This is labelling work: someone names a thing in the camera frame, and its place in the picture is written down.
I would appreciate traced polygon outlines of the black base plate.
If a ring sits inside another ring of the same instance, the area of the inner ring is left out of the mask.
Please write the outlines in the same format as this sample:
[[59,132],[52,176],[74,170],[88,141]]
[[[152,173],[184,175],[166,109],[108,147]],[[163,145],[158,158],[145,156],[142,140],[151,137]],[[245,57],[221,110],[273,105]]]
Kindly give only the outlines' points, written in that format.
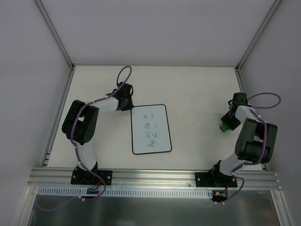
[[[113,172],[111,170],[98,170],[96,169],[94,171],[95,174],[100,176],[106,186],[110,186],[112,182],[112,175]],[[82,170],[80,168],[76,168],[72,172],[71,176],[71,184],[72,185],[96,185],[98,182],[99,178],[92,175],[88,171]]]
[[213,172],[196,172],[196,187],[230,187],[236,188],[238,183],[234,177],[222,173],[214,174]]

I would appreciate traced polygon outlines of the white whiteboard black frame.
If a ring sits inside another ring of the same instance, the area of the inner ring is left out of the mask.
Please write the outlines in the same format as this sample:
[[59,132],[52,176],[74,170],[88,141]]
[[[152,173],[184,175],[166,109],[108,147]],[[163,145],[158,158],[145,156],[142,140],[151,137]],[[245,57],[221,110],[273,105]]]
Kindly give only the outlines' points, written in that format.
[[135,155],[169,153],[171,135],[164,104],[141,105],[131,110],[132,152]]

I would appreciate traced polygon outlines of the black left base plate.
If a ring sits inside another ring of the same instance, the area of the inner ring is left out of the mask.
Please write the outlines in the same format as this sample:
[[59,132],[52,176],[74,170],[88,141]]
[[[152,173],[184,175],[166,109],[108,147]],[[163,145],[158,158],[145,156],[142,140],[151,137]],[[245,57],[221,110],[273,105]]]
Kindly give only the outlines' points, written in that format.
[[[112,175],[113,172],[111,170],[98,170],[96,169],[94,171],[95,174],[100,176],[106,186],[110,186],[112,182]],[[98,182],[99,178],[92,175],[88,171],[82,170],[80,168],[76,168],[72,172],[71,176],[71,184],[72,185],[96,185]]]

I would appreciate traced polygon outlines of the aluminium front rail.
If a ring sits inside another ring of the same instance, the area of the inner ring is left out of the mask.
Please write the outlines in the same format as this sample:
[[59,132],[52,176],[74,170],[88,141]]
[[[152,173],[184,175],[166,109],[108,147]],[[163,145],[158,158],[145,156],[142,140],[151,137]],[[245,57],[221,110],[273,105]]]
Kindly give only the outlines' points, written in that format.
[[[28,186],[70,186],[73,168],[33,168]],[[245,190],[282,190],[277,173],[270,171],[240,171]],[[193,170],[112,169],[112,187],[128,188],[195,188]]]

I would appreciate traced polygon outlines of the right aluminium frame post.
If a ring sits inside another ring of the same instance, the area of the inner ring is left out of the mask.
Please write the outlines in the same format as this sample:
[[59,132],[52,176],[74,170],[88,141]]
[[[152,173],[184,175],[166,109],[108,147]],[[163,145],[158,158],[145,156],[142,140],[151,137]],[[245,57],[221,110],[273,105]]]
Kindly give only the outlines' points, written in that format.
[[278,10],[278,8],[280,7],[282,2],[283,2],[282,0],[274,0],[272,2],[272,5],[269,8],[266,16],[260,23],[259,28],[256,30],[255,35],[252,37],[251,42],[249,43],[246,51],[244,52],[242,58],[240,59],[238,65],[236,66],[236,70],[238,72],[242,68],[242,66],[245,63],[245,61],[247,60],[248,56],[251,54],[252,50],[254,49],[255,45],[257,44],[258,40],[260,39],[262,33],[264,32],[265,28],[269,24],[270,20],[272,19],[272,17],[276,13],[276,11]]

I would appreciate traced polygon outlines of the green whiteboard eraser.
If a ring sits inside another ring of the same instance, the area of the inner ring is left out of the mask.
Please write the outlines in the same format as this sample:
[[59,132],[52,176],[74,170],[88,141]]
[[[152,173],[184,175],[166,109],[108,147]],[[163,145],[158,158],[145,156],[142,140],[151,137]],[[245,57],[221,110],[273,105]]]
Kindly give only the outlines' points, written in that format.
[[228,125],[223,124],[223,125],[220,126],[220,130],[221,130],[222,132],[226,132],[226,131],[229,130],[229,127],[228,127]]

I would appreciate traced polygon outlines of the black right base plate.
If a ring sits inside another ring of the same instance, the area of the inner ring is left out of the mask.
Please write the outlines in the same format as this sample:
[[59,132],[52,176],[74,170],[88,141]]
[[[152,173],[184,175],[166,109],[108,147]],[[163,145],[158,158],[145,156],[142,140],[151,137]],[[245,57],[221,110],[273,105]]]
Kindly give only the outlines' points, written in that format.
[[230,187],[236,188],[238,183],[234,177],[222,173],[214,174],[213,172],[196,172],[196,187]]

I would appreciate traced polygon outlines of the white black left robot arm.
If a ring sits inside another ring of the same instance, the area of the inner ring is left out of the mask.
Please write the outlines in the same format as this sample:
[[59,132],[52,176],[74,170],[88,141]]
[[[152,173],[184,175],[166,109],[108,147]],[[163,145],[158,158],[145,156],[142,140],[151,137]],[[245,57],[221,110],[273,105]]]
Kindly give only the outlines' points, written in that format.
[[131,110],[134,107],[133,92],[132,85],[120,82],[112,93],[103,98],[88,103],[80,100],[72,102],[62,125],[62,132],[75,147],[78,158],[72,173],[72,184],[91,185],[99,180],[97,161],[89,143],[95,134],[97,119],[110,112]]

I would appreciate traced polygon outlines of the aluminium frame post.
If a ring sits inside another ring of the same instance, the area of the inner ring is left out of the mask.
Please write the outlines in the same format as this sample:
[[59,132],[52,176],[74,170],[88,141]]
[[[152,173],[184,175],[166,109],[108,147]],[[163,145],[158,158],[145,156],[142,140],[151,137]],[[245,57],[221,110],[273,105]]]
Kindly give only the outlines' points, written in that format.
[[274,0],[272,2],[272,5],[269,8],[266,16],[260,23],[259,28],[256,30],[255,35],[252,37],[251,42],[249,43],[246,51],[244,52],[242,58],[240,59],[238,65],[236,66],[236,70],[238,72],[242,68],[242,66],[245,63],[245,61],[247,60],[248,56],[251,54],[252,50],[254,49],[255,45],[257,44],[258,40],[260,39],[262,33],[264,32],[265,28],[269,24],[270,20],[272,19],[272,17],[276,13],[276,11],[278,10],[278,8],[280,7],[282,2],[283,2],[282,0]]
[[34,0],[34,3],[36,4],[37,9],[41,13],[42,18],[45,21],[45,24],[46,24],[47,28],[49,29],[52,37],[54,38],[55,43],[57,44],[61,54],[63,55],[63,58],[65,59],[68,67],[70,69],[73,69],[74,68],[74,63],[72,62],[72,60],[71,60],[64,44],[63,44],[63,42],[62,42],[62,40],[61,40],[61,38],[60,38],[53,22],[52,22],[52,20],[51,20],[49,14],[47,12],[47,9],[46,9],[43,1],[42,0]]

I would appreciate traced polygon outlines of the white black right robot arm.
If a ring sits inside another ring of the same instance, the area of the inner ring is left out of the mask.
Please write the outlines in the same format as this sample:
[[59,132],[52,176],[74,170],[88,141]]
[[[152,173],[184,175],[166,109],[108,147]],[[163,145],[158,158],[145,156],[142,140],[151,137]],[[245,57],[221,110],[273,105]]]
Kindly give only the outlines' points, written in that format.
[[266,122],[248,103],[245,93],[234,93],[228,102],[229,111],[221,118],[220,130],[234,131],[242,126],[234,153],[219,160],[209,171],[214,186],[222,186],[234,180],[236,173],[247,166],[268,163],[273,155],[278,127]]

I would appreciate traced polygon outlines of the left aluminium frame post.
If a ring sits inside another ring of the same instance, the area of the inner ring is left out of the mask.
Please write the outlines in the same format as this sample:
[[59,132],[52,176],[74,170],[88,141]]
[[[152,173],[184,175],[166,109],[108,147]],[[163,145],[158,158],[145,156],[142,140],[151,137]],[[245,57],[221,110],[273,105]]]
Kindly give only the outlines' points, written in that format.
[[62,40],[61,40],[61,38],[60,38],[53,22],[52,22],[52,20],[51,20],[49,14],[47,12],[47,9],[46,9],[43,1],[42,0],[34,0],[34,3],[36,4],[37,9],[41,13],[42,18],[45,21],[45,24],[46,24],[47,28],[49,29],[52,37],[54,38],[55,43],[57,44],[61,54],[63,55],[63,58],[65,59],[68,67],[70,69],[73,69],[74,68],[74,63],[72,62],[72,60],[71,60],[64,44],[63,44],[63,42],[62,42]]

